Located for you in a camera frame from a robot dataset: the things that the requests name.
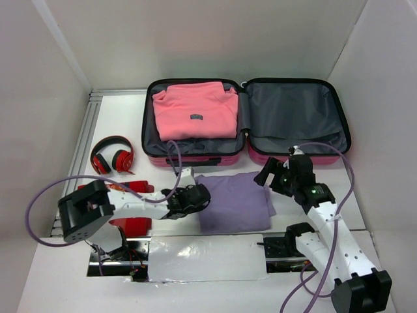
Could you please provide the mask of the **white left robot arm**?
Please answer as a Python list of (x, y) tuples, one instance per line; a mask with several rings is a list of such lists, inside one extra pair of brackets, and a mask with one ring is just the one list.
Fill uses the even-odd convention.
[(196, 183), (192, 169), (179, 174), (173, 189), (150, 194), (108, 188), (94, 180), (58, 201), (64, 242), (88, 241), (111, 260), (121, 260), (130, 247), (125, 231), (111, 224), (122, 218), (176, 220), (204, 210), (211, 201), (206, 186)]

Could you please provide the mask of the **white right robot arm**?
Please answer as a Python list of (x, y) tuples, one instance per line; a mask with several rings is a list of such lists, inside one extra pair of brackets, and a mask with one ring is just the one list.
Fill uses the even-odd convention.
[(310, 157), (291, 155), (285, 162), (270, 157), (254, 181), (288, 196), (310, 219), (287, 226), (284, 247), (292, 256), (306, 257), (332, 288), (336, 312), (382, 312), (386, 309), (392, 279), (377, 269), (360, 248), (339, 213), (338, 203), (313, 172)]

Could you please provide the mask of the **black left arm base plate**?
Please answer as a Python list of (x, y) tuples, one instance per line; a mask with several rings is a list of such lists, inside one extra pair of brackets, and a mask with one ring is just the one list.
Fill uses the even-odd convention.
[(132, 282), (148, 282), (149, 244), (149, 237), (127, 239), (127, 248), (113, 256), (89, 244), (87, 277), (119, 276)]

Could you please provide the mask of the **red patterned cloth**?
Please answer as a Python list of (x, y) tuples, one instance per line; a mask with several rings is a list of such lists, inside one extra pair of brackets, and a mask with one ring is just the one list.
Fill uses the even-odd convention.
[(81, 211), (81, 231), (96, 245), (121, 245), (126, 238), (123, 227), (114, 220), (156, 218), (158, 193), (131, 193), (126, 187), (113, 188), (101, 180), (94, 180), (76, 190), (77, 208)]

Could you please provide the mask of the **pink hard-shell suitcase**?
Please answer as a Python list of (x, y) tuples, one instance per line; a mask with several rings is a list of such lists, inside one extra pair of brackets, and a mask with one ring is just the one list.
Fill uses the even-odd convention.
[[(170, 85), (222, 82), (238, 93), (237, 136), (233, 139), (162, 141), (156, 128), (152, 96)], [(180, 153), (192, 166), (228, 166), (243, 149), (264, 164), (285, 158), (301, 145), (315, 164), (332, 164), (351, 147), (351, 134), (335, 88), (313, 78), (255, 78), (238, 84), (224, 78), (168, 78), (149, 85), (143, 113), (141, 144), (155, 166), (167, 166)]]

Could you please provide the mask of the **red black headphones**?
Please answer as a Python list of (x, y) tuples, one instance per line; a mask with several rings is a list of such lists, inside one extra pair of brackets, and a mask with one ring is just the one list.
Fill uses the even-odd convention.
[[(109, 164), (100, 152), (104, 148), (115, 144), (124, 145), (128, 150), (119, 149), (116, 151), (111, 159), (111, 164)], [(123, 136), (105, 137), (93, 147), (90, 154), (90, 163), (93, 170), (98, 175), (109, 174), (112, 170), (115, 170), (118, 173), (133, 174), (130, 169), (134, 163), (134, 147), (131, 142)]]

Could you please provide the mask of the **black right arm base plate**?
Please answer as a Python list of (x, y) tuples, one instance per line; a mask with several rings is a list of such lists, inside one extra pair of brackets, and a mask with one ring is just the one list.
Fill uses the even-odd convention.
[(264, 237), (257, 242), (263, 248), (266, 258), (266, 272), (299, 273), (309, 260), (297, 251), (290, 251), (284, 237)]

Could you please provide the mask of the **pink sweatshirt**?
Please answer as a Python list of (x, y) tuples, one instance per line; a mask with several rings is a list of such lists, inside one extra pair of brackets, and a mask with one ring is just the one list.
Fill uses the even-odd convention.
[(222, 82), (170, 85), (152, 96), (152, 104), (162, 141), (237, 136), (238, 93)]

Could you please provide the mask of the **purple shirt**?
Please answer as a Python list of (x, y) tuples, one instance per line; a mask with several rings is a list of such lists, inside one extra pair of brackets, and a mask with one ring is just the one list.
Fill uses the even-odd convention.
[(276, 210), (269, 189), (258, 185), (256, 172), (236, 175), (197, 177), (211, 195), (206, 209), (199, 213), (201, 233), (205, 235), (265, 231)]

